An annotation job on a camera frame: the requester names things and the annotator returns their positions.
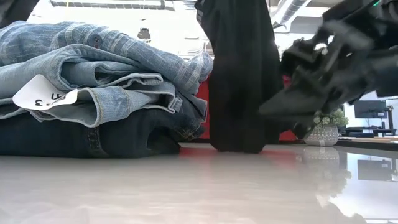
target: hanging black fabric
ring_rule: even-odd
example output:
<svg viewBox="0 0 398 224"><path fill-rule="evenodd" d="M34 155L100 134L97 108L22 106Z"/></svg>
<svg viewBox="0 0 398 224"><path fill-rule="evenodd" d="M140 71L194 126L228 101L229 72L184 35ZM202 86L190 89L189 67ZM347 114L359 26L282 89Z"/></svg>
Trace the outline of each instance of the hanging black fabric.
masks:
<svg viewBox="0 0 398 224"><path fill-rule="evenodd" d="M219 151L259 152L280 125L258 115L283 89L279 54L264 0L198 0L197 20L215 54L209 77L210 141Z"/></svg>

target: potted plant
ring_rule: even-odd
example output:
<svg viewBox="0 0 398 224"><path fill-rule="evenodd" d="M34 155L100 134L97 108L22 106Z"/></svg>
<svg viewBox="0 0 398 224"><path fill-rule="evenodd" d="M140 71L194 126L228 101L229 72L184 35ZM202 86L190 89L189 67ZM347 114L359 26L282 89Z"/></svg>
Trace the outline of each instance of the potted plant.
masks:
<svg viewBox="0 0 398 224"><path fill-rule="evenodd" d="M337 127L348 124L348 118L341 109L331 114L317 112L314 118L315 127L312 133L304 139L310 146L334 146L338 140Z"/></svg>

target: white price tag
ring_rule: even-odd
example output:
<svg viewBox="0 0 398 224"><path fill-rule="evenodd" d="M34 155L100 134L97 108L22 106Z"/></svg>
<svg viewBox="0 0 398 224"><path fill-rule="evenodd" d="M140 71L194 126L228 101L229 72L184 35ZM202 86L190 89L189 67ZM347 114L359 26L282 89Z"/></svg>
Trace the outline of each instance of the white price tag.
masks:
<svg viewBox="0 0 398 224"><path fill-rule="evenodd" d="M12 101L20 108L48 110L54 106L76 103L77 93L77 89L69 93L59 91L43 75L36 75L12 97Z"/></svg>

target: black garment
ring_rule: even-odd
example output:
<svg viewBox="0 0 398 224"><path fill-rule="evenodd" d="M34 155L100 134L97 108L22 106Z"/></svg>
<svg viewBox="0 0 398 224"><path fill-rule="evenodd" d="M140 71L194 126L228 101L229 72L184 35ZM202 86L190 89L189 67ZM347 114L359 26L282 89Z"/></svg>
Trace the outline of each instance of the black garment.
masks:
<svg viewBox="0 0 398 224"><path fill-rule="evenodd" d="M98 128L59 120L38 122L24 113L0 120L0 155L137 158L178 154L179 141L202 134L199 121L164 110L138 110Z"/></svg>
<svg viewBox="0 0 398 224"><path fill-rule="evenodd" d="M215 54L209 77L210 141L219 151L257 153L278 143L280 125L259 106L283 89L264 0L198 0L197 20Z"/></svg>

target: red wall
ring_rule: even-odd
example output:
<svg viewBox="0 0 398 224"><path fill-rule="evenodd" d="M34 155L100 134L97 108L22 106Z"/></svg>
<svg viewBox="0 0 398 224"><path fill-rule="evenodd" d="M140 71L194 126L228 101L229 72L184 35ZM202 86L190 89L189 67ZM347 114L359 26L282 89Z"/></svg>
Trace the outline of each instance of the red wall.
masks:
<svg viewBox="0 0 398 224"><path fill-rule="evenodd" d="M284 84L285 86L289 85L290 79L287 77L284 77ZM203 82L200 87L199 87L199 92L197 94L197 97L207 100L209 99L209 92L208 92L208 85L207 82ZM204 127L207 129L207 131L201 136L202 139L209 139L210 134L209 134L209 128L210 128L210 115L207 115L207 120L203 124ZM296 136L291 132L291 131L286 131L279 136L279 140L281 141L289 141L289 140L296 140Z"/></svg>

